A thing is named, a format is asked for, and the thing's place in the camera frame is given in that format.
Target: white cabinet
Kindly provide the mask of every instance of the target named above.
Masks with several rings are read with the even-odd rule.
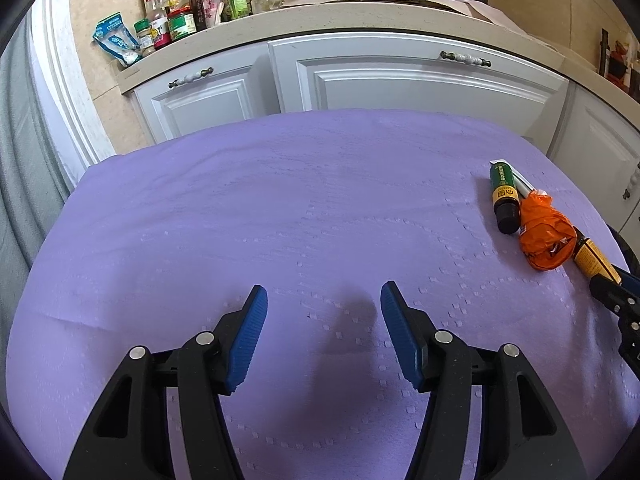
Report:
[[[283,112],[403,108],[486,119],[546,153],[568,80],[503,52],[446,38],[338,32],[269,42]],[[470,66],[440,58],[469,54]]]
[[[640,204],[633,210],[620,234],[636,256],[640,257]]]
[[[549,158],[619,231],[640,200],[640,186],[631,181],[640,162],[638,131],[600,98],[575,85]],[[625,199],[627,187],[630,195]],[[623,237],[636,250],[632,240]]]
[[[212,74],[191,80],[209,67]],[[176,80],[184,83],[172,88]],[[155,142],[280,112],[266,43],[203,57],[133,92]]]

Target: cabinet handle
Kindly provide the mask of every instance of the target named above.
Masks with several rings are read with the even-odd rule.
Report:
[[[631,197],[631,192],[636,188],[636,186],[638,185],[638,182],[640,182],[640,162],[638,163],[637,169],[634,171],[634,174],[631,175],[631,178],[629,179],[629,183],[626,186],[625,192],[622,195],[622,198],[624,200]]]
[[[186,75],[182,79],[176,79],[174,81],[171,81],[169,83],[169,88],[170,89],[171,88],[176,88],[178,86],[186,85],[187,83],[193,83],[197,79],[201,79],[201,78],[206,77],[207,75],[210,75],[210,74],[213,74],[213,68],[212,67],[206,68],[204,70],[200,70],[199,72],[197,72],[195,74]]]
[[[481,57],[470,56],[469,54],[456,54],[455,52],[445,52],[443,50],[440,53],[440,57],[442,59],[450,59],[464,63],[465,65],[491,66],[491,61],[482,59]]]

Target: table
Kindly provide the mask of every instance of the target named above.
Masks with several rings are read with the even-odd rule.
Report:
[[[396,280],[410,306],[469,345],[520,346],[596,476],[638,419],[640,385],[577,267],[537,272],[517,237],[499,233],[494,158],[549,192],[624,267],[558,168],[521,137],[469,118],[282,114],[89,168],[15,316],[6,376],[17,431],[60,479],[129,348],[178,348],[259,283],[267,320],[246,381],[223,399],[246,478],[404,478],[427,396],[402,377],[380,315],[380,288]],[[465,479],[478,444],[473,399]],[[184,462],[176,469],[184,478]]]

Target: black cap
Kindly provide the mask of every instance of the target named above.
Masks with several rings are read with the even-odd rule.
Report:
[[[498,229],[505,235],[512,235],[520,228],[520,205],[505,202],[495,208]]]

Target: wall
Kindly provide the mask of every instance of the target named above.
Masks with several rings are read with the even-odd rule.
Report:
[[[92,40],[101,19],[121,12],[132,29],[144,16],[142,0],[69,0],[74,41],[87,88],[104,129],[117,153],[148,146],[129,100],[117,88],[112,59]]]
[[[119,153],[149,144],[127,98],[120,95],[108,56],[92,41],[98,20],[122,12],[131,28],[143,17],[142,0],[69,0],[78,57],[104,128]],[[629,26],[612,0],[489,0],[529,34],[563,53],[584,58],[593,67],[600,59],[600,37],[609,31],[610,46],[624,43]]]
[[[570,48],[592,65],[600,62],[602,29],[609,31],[609,45],[625,43],[630,27],[612,0],[571,0]]]

